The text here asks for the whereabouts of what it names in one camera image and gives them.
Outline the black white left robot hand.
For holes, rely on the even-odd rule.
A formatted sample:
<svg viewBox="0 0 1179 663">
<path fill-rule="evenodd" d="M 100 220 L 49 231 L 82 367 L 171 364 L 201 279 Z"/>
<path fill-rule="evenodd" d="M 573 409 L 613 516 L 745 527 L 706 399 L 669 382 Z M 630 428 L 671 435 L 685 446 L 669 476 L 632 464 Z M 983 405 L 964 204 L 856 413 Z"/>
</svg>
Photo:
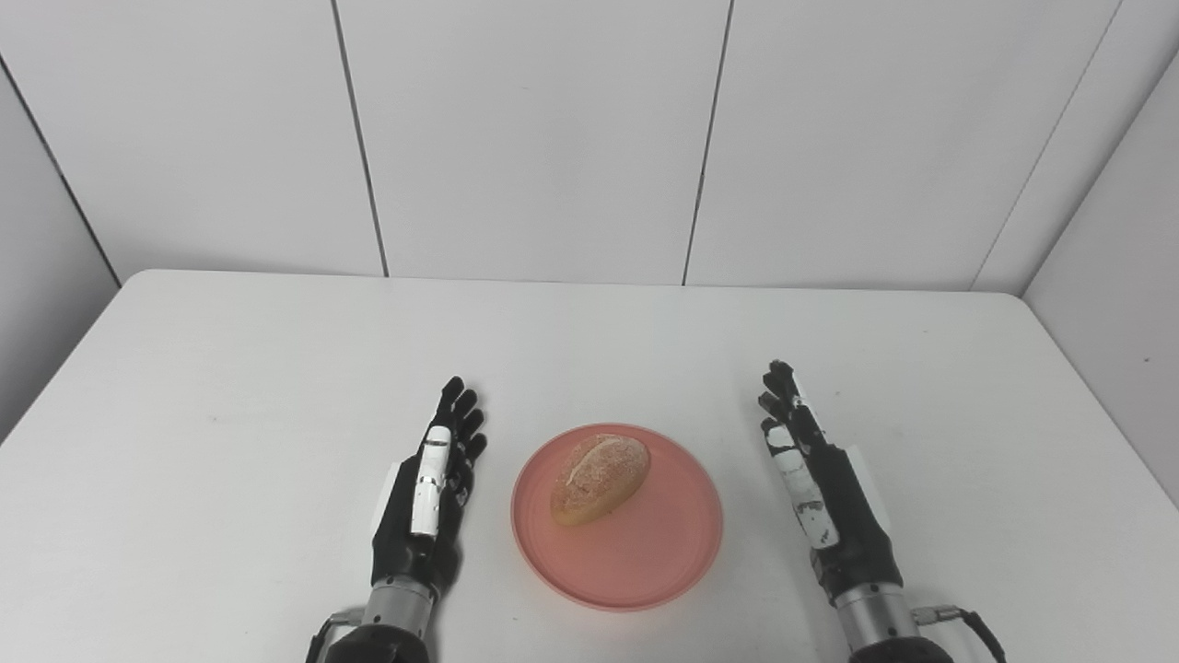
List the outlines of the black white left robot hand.
<svg viewBox="0 0 1179 663">
<path fill-rule="evenodd" d="M 450 591 L 462 562 L 459 534 L 475 462 L 487 448 L 483 424 L 479 394 L 455 375 L 443 386 L 419 448 L 391 471 L 373 534 L 374 585 L 411 580 L 433 600 Z"/>
</svg>

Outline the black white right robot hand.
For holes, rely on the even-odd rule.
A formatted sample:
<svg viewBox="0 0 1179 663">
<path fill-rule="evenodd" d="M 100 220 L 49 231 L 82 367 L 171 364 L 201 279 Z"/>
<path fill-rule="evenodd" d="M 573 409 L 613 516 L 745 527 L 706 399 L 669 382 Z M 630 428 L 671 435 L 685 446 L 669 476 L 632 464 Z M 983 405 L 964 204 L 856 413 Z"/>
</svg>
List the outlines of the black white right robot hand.
<svg viewBox="0 0 1179 663">
<path fill-rule="evenodd" d="M 758 398 L 764 442 L 793 516 L 810 545 L 810 565 L 830 604 L 855 587 L 903 586 L 893 541 L 859 483 L 851 454 L 826 440 L 791 365 L 770 362 Z"/>
</svg>

